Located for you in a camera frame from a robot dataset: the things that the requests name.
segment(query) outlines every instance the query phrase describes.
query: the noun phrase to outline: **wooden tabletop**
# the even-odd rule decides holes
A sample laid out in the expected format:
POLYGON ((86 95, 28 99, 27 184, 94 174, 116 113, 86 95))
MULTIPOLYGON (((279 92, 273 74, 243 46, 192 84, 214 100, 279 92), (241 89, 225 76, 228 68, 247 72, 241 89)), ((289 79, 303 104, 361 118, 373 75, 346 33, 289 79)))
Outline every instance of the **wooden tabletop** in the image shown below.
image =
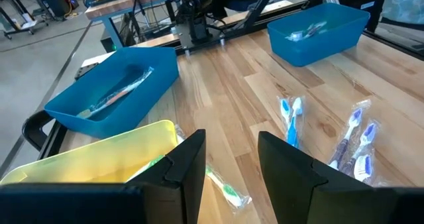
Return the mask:
MULTIPOLYGON (((155 0, 140 0, 142 4, 149 3, 155 0)), ((134 0, 116 0, 102 5, 90 7, 85 11, 85 15, 89 20, 93 20, 97 17, 112 14, 114 12, 122 11, 124 9, 132 8, 134 0)))
MULTIPOLYGON (((140 126, 169 119, 186 134, 206 129, 207 160, 253 201, 233 215, 205 179, 199 223, 276 223, 256 149, 259 131, 281 138, 277 96, 305 96, 301 149, 322 162, 334 152, 352 106, 372 102, 364 120, 381 127, 374 142, 377 186, 424 186, 424 64, 371 38, 304 68, 272 53, 266 30, 178 57, 180 78, 140 126)), ((68 132, 62 152, 95 141, 68 132)))

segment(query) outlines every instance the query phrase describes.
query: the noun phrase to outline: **wooden table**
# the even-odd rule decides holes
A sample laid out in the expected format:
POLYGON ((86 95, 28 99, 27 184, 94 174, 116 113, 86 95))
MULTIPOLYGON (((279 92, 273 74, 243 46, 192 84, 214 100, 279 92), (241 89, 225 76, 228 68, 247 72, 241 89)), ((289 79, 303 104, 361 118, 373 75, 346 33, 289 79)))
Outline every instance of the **wooden table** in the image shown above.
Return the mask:
MULTIPOLYGON (((259 131, 283 137, 277 96, 304 95, 301 149, 327 162, 352 106, 381 124, 375 140, 377 185, 424 186, 424 64, 362 36, 358 46, 304 68, 274 55, 266 30, 178 57, 180 78, 140 126, 169 119, 186 134, 206 129, 207 160, 253 201, 233 215, 205 180, 199 223, 276 223, 256 149, 259 131)), ((62 152, 95 139, 68 132, 62 152)))
MULTIPOLYGON (((150 7, 158 3, 165 2, 165 0, 140 0, 144 8, 150 7)), ((116 0, 102 5, 90 7, 85 11, 85 15, 91 21, 102 21, 113 44, 117 48, 122 48, 124 45, 119 37, 119 31, 116 29, 112 17, 131 12, 133 10, 134 0, 116 0)))

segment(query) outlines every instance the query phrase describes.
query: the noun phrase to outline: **concrete floor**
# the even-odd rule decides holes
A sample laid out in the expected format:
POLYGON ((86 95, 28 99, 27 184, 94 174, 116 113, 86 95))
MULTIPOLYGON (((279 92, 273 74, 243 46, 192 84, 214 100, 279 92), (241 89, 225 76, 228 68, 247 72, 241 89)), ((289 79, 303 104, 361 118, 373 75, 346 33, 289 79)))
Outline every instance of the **concrete floor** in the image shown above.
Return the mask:
MULTIPOLYGON (((21 1, 29 11, 38 8, 34 0, 21 1)), ((78 11, 84 11, 82 2, 79 3, 78 11)), ((18 16, 7 2, 2 1, 0 6, 9 16, 18 16)), ((158 8, 158 20, 164 16, 163 10, 158 8)), ((8 157, 15 144, 19 143, 25 119, 67 88, 85 59, 105 53, 100 43, 104 26, 97 23, 89 28, 75 54, 71 54, 89 24, 84 14, 68 21, 49 23, 49 27, 38 27, 35 35, 26 32, 14 34, 12 41, 0 35, 0 164, 8 157), (70 56, 71 62, 59 76, 70 56)), ((38 158, 38 151, 29 143, 24 142, 19 147, 15 157, 9 156, 9 161, 12 162, 6 170, 38 158)))

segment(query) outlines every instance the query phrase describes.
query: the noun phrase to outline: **blue plastic bin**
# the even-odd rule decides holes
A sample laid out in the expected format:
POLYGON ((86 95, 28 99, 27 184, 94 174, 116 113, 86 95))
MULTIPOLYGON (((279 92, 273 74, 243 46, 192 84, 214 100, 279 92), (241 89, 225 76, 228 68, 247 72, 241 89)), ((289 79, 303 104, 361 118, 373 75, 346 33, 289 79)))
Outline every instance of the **blue plastic bin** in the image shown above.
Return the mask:
POLYGON ((173 48, 122 48, 49 101, 44 109, 72 131, 104 139, 134 129, 178 77, 173 48), (98 114, 77 115, 104 95, 153 72, 132 92, 98 114))
POLYGON ((293 66, 305 66, 342 52, 358 43, 370 13, 344 5, 325 3, 268 24, 272 51, 293 66), (326 21, 321 34, 300 41, 286 37, 326 21))

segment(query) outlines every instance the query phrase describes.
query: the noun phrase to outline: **yellow plastic bin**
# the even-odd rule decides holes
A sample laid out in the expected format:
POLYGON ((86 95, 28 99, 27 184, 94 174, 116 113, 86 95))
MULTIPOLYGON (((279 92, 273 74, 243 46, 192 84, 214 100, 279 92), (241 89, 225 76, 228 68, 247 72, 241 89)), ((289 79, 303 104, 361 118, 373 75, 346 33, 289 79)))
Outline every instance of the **yellow plastic bin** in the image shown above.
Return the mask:
POLYGON ((149 161, 177 146, 174 124, 159 121, 27 164, 0 184, 15 182, 126 182, 149 161))

